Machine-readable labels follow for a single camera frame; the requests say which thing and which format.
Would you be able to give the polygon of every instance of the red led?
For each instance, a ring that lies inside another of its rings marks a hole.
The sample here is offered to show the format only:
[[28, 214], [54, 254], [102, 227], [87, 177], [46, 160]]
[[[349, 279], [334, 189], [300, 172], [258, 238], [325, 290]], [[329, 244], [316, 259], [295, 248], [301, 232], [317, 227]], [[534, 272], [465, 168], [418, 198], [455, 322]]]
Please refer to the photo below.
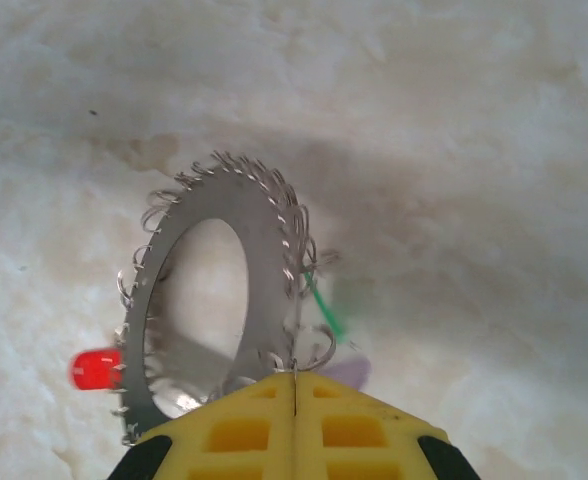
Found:
[[79, 390], [115, 388], [121, 382], [121, 372], [114, 367], [121, 364], [117, 348], [101, 348], [79, 353], [70, 367], [72, 384]]

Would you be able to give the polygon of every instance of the white surface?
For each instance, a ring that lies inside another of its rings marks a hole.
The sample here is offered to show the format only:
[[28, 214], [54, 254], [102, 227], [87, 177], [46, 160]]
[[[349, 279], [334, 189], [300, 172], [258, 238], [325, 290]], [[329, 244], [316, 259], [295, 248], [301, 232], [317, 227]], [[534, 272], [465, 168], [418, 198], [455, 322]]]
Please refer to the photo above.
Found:
[[588, 0], [0, 0], [0, 478], [120, 458], [67, 362], [123, 317], [146, 193], [212, 148], [342, 250], [369, 393], [483, 478], [588, 479]]

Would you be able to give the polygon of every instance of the purple object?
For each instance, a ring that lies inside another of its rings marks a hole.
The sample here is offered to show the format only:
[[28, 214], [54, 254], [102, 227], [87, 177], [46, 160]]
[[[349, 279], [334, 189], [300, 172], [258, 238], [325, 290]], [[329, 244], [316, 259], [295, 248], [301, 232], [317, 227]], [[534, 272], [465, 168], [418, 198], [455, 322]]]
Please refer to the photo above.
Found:
[[372, 364], [362, 355], [348, 358], [335, 365], [323, 367], [318, 371], [320, 375], [359, 391], [367, 383], [371, 372]]

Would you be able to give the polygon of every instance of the yellow plastic part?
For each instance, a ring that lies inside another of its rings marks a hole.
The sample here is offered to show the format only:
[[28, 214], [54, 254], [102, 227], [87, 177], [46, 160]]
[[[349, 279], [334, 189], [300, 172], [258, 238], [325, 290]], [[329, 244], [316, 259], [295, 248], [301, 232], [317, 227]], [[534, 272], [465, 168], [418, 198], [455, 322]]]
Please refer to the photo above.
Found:
[[275, 374], [147, 432], [173, 442], [154, 480], [436, 480], [417, 439], [444, 431], [314, 373], [296, 385]]

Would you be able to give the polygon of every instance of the marble surface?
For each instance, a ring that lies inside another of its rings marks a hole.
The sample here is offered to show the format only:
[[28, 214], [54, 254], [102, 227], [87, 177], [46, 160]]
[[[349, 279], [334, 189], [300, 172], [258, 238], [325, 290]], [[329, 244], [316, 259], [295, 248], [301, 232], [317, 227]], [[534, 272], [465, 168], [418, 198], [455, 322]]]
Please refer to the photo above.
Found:
[[[213, 148], [280, 168], [342, 251], [368, 393], [483, 478], [588, 479], [588, 0], [0, 0], [0, 478], [123, 454], [67, 363], [123, 318], [147, 192]], [[185, 315], [225, 352], [216, 238], [210, 323]]]

